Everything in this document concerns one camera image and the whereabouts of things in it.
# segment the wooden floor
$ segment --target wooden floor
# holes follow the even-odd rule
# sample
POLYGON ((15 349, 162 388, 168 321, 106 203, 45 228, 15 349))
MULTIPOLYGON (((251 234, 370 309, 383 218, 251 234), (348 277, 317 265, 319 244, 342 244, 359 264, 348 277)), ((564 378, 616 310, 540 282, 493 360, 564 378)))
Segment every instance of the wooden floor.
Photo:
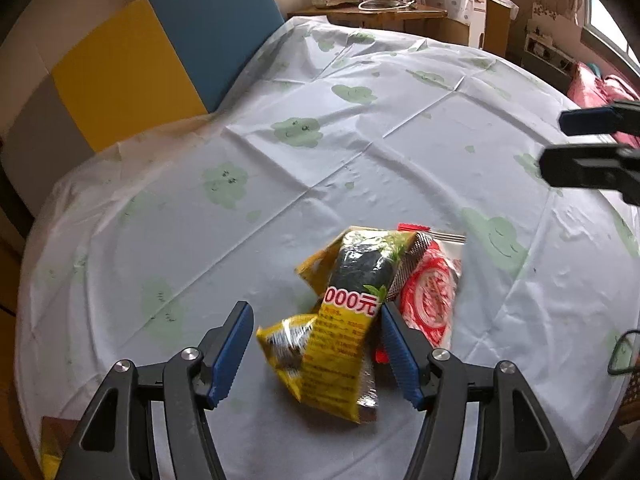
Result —
POLYGON ((40 480, 42 475, 24 430, 14 387, 19 279, 19 257, 0 240, 0 445, 25 480, 40 480))

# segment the silver bolt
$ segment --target silver bolt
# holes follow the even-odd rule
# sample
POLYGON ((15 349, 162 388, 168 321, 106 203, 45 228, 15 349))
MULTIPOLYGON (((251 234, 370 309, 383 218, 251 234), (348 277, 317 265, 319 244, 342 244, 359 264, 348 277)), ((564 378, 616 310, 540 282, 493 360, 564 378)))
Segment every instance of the silver bolt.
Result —
POLYGON ((436 361, 448 361, 451 357, 449 351, 444 348, 436 348, 431 355, 436 359, 436 361))
POLYGON ((194 359, 197 359, 199 355, 200 352, 197 348, 185 348, 180 354, 180 357, 185 361, 193 361, 194 359))
POLYGON ((503 374, 514 374, 516 373, 516 365, 511 361, 502 361, 500 363, 500 371, 503 374))
POLYGON ((131 361, 126 359, 123 359, 122 361, 118 361, 116 364, 113 365, 113 369, 116 370, 118 373, 126 372, 127 370, 129 370, 129 368, 131 368, 131 361))

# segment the yellow snack wrapper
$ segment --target yellow snack wrapper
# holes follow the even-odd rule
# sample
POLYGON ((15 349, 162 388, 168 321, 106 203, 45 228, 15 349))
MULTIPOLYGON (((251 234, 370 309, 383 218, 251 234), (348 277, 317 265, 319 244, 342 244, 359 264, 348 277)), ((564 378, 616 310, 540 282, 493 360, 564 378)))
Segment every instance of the yellow snack wrapper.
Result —
POLYGON ((280 379, 300 402, 364 422, 363 372, 367 374, 367 363, 370 367, 367 332, 414 238, 415 232, 349 228, 296 269, 322 294, 317 315, 294 316, 271 329, 258 329, 258 340, 280 379), (281 347, 274 348, 283 338, 292 346, 291 329, 302 326, 307 330, 299 355, 292 355, 290 349, 285 355, 281 347), (287 368, 287 359, 295 361, 295 373, 287 368))

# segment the food wrapper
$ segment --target food wrapper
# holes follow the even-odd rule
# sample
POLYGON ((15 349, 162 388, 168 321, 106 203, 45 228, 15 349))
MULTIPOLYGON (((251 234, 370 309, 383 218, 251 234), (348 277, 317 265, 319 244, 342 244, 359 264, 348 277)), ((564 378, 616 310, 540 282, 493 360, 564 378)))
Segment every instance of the food wrapper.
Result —
MULTIPOLYGON (((390 299, 392 294, 399 296, 398 309, 407 326, 420 330, 434 348, 449 349, 466 238, 414 224, 400 224, 398 230, 417 232, 417 238, 402 260, 390 299)), ((375 359, 388 363, 382 348, 376 350, 375 359)))
POLYGON ((300 402, 354 422, 372 420, 377 398, 366 337, 415 236, 349 228, 296 269, 322 295, 318 312, 258 329, 257 337, 300 402))

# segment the red and white snack package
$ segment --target red and white snack package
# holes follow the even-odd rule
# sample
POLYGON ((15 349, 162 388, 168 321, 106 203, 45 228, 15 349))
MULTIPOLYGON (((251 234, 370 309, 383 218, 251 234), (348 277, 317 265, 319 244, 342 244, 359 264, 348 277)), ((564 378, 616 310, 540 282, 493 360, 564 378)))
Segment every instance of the red and white snack package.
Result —
MULTIPOLYGON (((415 224, 399 224, 398 230, 420 232, 422 236, 416 240, 416 246, 420 242, 426 246, 402 284, 398 309, 407 325, 420 330, 434 348, 449 349, 453 303, 462 275, 460 257, 466 238, 415 224)), ((388 363, 382 348, 378 348, 375 357, 378 363, 388 363)))

